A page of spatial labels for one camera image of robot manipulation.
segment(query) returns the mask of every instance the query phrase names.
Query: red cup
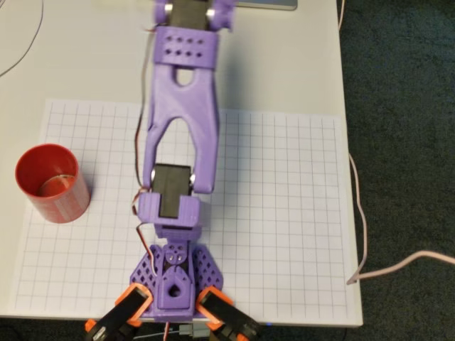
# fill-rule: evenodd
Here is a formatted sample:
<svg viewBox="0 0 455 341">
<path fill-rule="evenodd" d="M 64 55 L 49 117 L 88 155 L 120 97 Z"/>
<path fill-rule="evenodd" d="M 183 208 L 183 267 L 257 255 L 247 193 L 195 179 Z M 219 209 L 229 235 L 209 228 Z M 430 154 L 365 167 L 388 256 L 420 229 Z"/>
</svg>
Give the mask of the red cup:
<svg viewBox="0 0 455 341">
<path fill-rule="evenodd" d="M 76 157 L 57 144 L 41 144 L 25 152 L 16 165 L 16 182 L 50 222 L 71 222 L 90 202 Z"/>
</svg>

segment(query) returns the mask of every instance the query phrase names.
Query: white desk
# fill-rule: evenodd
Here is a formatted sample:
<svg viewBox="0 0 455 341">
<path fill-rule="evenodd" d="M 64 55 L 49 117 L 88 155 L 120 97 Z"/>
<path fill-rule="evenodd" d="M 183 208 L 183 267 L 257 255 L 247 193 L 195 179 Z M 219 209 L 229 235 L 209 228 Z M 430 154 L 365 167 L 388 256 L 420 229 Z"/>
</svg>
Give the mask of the white desk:
<svg viewBox="0 0 455 341">
<path fill-rule="evenodd" d="M 26 48 L 40 5 L 6 0 L 0 10 L 0 70 Z M 0 315 L 9 314 L 7 293 L 25 207 L 14 167 L 38 140 L 45 99 L 139 102 L 146 41 L 141 27 L 151 26 L 150 17 L 148 1 L 46 0 L 30 53 L 0 79 Z M 346 136 L 336 1 L 304 0 L 293 12 L 238 9 L 234 32 L 222 33 L 217 86 L 220 107 L 334 115 L 343 119 Z M 343 152 L 355 245 L 347 137 Z M 356 259 L 355 248 L 351 256 Z"/>
</svg>

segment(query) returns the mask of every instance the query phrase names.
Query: dark carpet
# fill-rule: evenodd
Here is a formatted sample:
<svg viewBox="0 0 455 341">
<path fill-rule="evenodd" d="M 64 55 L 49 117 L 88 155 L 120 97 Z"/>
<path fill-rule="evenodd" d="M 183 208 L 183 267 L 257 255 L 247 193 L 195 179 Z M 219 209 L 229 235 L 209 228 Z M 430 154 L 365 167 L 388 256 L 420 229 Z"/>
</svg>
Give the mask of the dark carpet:
<svg viewBox="0 0 455 341">
<path fill-rule="evenodd" d="M 347 2 L 341 49 L 349 146 L 370 228 L 366 271 L 420 249 L 455 255 L 454 46 L 453 0 Z M 364 326 L 346 341 L 455 340 L 454 284 L 455 267 L 432 260 L 362 282 Z M 262 340 L 341 341 L 344 332 L 270 327 Z M 82 335 L 81 322 L 0 320 L 0 340 Z"/>
</svg>

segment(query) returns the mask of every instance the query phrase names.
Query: grid paper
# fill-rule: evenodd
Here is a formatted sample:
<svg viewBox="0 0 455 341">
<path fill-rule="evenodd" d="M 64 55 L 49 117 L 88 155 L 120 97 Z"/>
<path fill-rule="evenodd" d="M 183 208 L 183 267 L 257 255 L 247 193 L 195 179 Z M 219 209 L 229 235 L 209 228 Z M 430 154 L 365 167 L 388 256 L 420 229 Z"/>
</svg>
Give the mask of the grid paper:
<svg viewBox="0 0 455 341">
<path fill-rule="evenodd" d="M 138 104 L 46 102 L 41 141 L 76 155 L 92 199 L 81 218 L 63 225 L 46 222 L 27 204 L 11 313 L 101 317 L 128 286 L 144 255 L 131 213 L 138 115 Z M 356 264 L 340 119 L 222 110 L 220 122 L 215 191 L 199 195 L 198 242 L 222 271 L 223 291 L 263 323 L 355 324 L 360 292 L 345 285 Z M 157 162 L 193 165 L 184 121 L 171 123 L 157 155 Z M 150 244 L 165 243 L 152 227 L 143 230 Z"/>
</svg>

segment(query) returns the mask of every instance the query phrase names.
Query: purple 3d printed part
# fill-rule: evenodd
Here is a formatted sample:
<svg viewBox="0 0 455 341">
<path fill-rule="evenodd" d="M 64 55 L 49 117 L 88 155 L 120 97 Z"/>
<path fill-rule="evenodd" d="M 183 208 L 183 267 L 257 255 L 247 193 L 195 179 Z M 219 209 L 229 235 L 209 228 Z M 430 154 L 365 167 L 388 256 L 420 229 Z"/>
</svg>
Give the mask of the purple 3d printed part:
<svg viewBox="0 0 455 341">
<path fill-rule="evenodd" d="M 213 74 L 218 54 L 216 31 L 231 27 L 234 5 L 232 0 L 213 0 L 210 8 L 208 2 L 199 0 L 156 0 L 155 19 L 161 26 L 156 29 L 142 175 L 148 192 L 139 196 L 138 217 L 153 223 L 157 236 L 167 238 L 168 244 L 151 246 L 156 276 L 146 254 L 130 280 L 144 284 L 154 295 L 143 316 L 157 321 L 190 320 L 200 291 L 207 286 L 223 287 L 223 277 L 208 249 L 191 244 L 201 233 L 200 200 L 191 197 L 191 192 L 210 194 L 215 184 L 220 128 Z M 179 69 L 193 71 L 187 85 L 178 82 Z M 196 161 L 191 175 L 188 168 L 180 168 L 182 173 L 173 178 L 169 174 L 178 166 L 158 167 L 156 150 L 177 118 L 188 125 Z"/>
<path fill-rule="evenodd" d="M 187 314 L 190 317 L 198 316 L 194 304 L 199 293 L 208 286 L 220 290 L 223 288 L 223 276 L 207 247 L 191 244 L 189 247 L 190 252 L 183 242 L 169 242 L 163 249 L 158 245 L 150 246 L 157 278 L 152 274 L 148 254 L 142 257 L 129 281 L 145 285 L 154 296 L 143 318 L 182 321 L 181 316 Z"/>
</svg>

